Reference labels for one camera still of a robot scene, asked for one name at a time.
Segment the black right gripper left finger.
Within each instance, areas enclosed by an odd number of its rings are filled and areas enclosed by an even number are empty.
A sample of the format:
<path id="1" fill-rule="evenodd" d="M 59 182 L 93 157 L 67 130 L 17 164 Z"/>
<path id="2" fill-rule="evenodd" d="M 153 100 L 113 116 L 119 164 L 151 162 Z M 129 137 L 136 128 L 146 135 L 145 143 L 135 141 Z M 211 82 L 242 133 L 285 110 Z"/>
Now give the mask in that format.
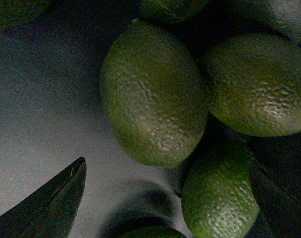
<path id="1" fill-rule="evenodd" d="M 67 238 L 85 189 L 80 157 L 0 216 L 0 238 Z"/>

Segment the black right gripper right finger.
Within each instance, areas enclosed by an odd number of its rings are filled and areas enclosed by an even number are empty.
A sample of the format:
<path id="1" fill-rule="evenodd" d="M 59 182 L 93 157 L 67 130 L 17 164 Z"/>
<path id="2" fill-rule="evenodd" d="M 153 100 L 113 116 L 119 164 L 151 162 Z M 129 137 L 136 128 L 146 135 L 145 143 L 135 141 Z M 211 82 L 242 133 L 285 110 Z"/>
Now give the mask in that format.
<path id="1" fill-rule="evenodd" d="M 301 199 L 271 178 L 256 159 L 250 166 L 249 179 L 254 198 L 273 238 L 301 238 Z"/>

